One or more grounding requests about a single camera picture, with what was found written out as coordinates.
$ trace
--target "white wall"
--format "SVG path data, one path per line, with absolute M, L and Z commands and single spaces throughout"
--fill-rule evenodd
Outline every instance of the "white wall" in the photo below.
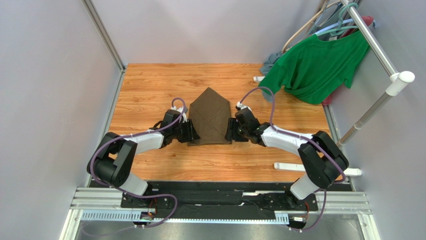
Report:
M 359 12 L 373 16 L 373 31 L 399 71 L 412 71 L 414 83 L 372 118 L 347 144 L 354 179 L 367 193 L 383 240 L 426 239 L 426 1 L 365 0 Z M 331 105 L 343 135 L 389 86 L 388 75 L 371 52 L 355 75 L 352 89 L 342 87 Z
M 94 0 L 124 64 L 262 63 L 319 0 Z
M 0 1 L 0 239 L 58 239 L 119 71 L 80 0 Z

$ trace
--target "brown cloth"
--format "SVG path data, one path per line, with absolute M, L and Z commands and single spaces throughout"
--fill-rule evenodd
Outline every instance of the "brown cloth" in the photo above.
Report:
M 188 116 L 201 138 L 188 142 L 188 146 L 232 143 L 225 140 L 231 117 L 230 101 L 210 87 L 191 103 Z

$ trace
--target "wood grain surface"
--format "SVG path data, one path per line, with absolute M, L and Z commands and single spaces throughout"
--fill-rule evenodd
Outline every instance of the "wood grain surface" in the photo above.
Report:
M 189 105 L 211 87 L 235 104 L 257 87 L 260 64 L 129 64 L 112 117 L 110 131 L 130 134 L 145 131 L 163 119 L 173 98 Z M 260 90 L 245 101 L 261 123 L 269 122 L 272 104 Z M 311 105 L 280 91 L 276 94 L 273 122 L 283 129 L 329 132 L 323 107 Z M 302 173 L 278 171 L 274 163 L 301 164 L 298 156 L 249 142 L 229 145 L 187 146 L 176 140 L 165 148 L 135 157 L 132 172 L 144 180 L 292 182 Z

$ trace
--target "clothes hanger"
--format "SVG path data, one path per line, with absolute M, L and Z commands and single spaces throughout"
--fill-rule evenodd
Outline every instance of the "clothes hanger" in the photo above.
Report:
M 331 18 L 334 18 L 334 16 L 335 16 L 335 15 L 336 15 L 337 17 L 339 17 L 339 11 L 340 11 L 340 8 L 342 7 L 342 5 L 343 5 L 343 4 L 342 4 L 341 2 L 339 2 L 338 4 L 336 4 L 336 5 L 332 6 L 332 7 L 326 8 L 326 9 L 322 12 L 321 16 L 319 16 L 319 17 L 315 20 L 315 22 L 312 24 L 312 26 L 311 26 L 311 27 L 308 27 L 308 31 L 306 31 L 305 38 L 307 38 L 308 36 L 311 36 L 311 35 L 312 35 L 312 34 L 314 34 L 316 31 L 320 30 L 320 29 L 324 26 L 324 24 L 325 24 L 328 20 L 330 20 Z M 325 14 L 326 14 L 326 13 L 328 13 L 329 11 L 331 11 L 331 10 L 333 10 L 333 11 L 332 11 L 332 14 L 331 14 L 330 16 L 326 17 L 326 19 L 323 19 L 323 18 L 324 18 L 324 16 L 325 16 Z
M 327 7 L 327 5 L 329 4 L 329 2 L 330 2 L 330 0 L 319 0 L 318 6 L 316 6 L 315 12 L 313 14 L 315 15 L 318 12 L 320 12 L 323 9 L 324 5 Z M 313 22 L 313 21 L 310 22 L 309 25 L 307 26 L 307 29 L 310 30 L 311 27 L 313 27 L 314 25 L 315 25 L 315 22 Z
M 346 29 L 349 29 L 348 27 L 342 27 L 343 25 L 343 14 L 345 13 L 345 11 L 350 8 L 350 7 L 355 7 L 356 9 L 358 9 L 358 4 L 355 2 L 351 2 L 346 4 L 344 7 L 342 7 L 342 9 L 340 10 L 339 14 L 338 14 L 338 26 L 336 29 L 333 29 L 333 31 L 326 31 L 328 33 L 330 33 L 331 36 L 335 37 L 335 36 L 339 36 L 340 34 L 344 33 Z M 351 29 L 357 29 L 357 26 L 352 26 L 350 27 Z
M 351 23 L 351 22 L 353 22 L 354 20 L 352 19 L 352 18 L 350 18 L 350 19 L 346 19 L 346 20 L 344 20 L 343 21 L 343 23 L 342 24 L 348 24 L 348 23 Z M 315 35 L 317 35 L 318 36 L 318 34 L 320 34 L 320 33 L 322 33 L 322 32 L 325 32 L 325 31 L 327 31 L 327 30 L 330 30 L 330 29 L 333 29 L 333 28 L 335 28 L 335 27 L 337 27 L 337 26 L 339 26 L 339 23 L 338 22 L 336 22 L 335 24 L 332 24 L 332 25 L 330 25 L 330 26 L 328 26 L 328 27 L 324 27 L 323 29 L 321 29 L 321 30 L 319 30 L 319 31 L 317 31 L 317 32 L 314 32 L 314 33 L 312 33 L 312 34 L 315 34 Z
M 282 53 L 285 53 L 286 52 L 286 48 L 287 48 L 287 46 L 309 25 L 309 24 L 311 24 L 313 21 L 315 21 L 315 19 L 317 19 L 323 12 L 324 12 L 324 10 L 326 10 L 326 9 L 328 9 L 328 8 L 331 8 L 332 6 L 334 6 L 334 5 L 336 5 L 336 4 L 338 4 L 338 3 L 340 3 L 340 1 L 336 1 L 336 2 L 333 2 L 332 4 L 330 4 L 330 5 L 327 5 L 326 6 L 326 4 L 324 4 L 323 6 L 322 6 L 322 8 L 321 8 L 321 10 L 319 11 L 319 12 L 317 12 L 307 23 L 305 23 L 295 34 L 293 34 L 293 36 L 291 36 L 290 37 L 290 39 L 284 44 L 284 46 L 282 47 L 282 50 L 281 50 L 281 52 Z
M 342 31 L 342 33 L 344 33 L 345 32 L 345 30 L 348 30 L 348 29 L 357 29 L 358 27 L 357 26 L 341 26 L 340 28 L 339 28 L 339 30 L 340 31 Z M 336 32 L 336 29 L 330 29 L 330 30 L 327 30 L 327 31 L 323 31 L 323 32 L 320 32 L 319 34 L 317 34 L 317 33 L 314 33 L 317 37 L 319 37 L 319 36 L 321 36 L 321 35 L 324 35 L 324 34 L 333 34 L 333 33 L 335 33 Z

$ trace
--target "green t-shirt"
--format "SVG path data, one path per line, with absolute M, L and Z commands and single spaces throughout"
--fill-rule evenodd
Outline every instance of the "green t-shirt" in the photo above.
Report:
M 342 83 L 351 88 L 354 72 L 369 49 L 360 31 L 331 41 L 319 40 L 314 34 L 282 55 L 259 86 L 274 94 L 285 86 L 296 98 L 320 104 Z

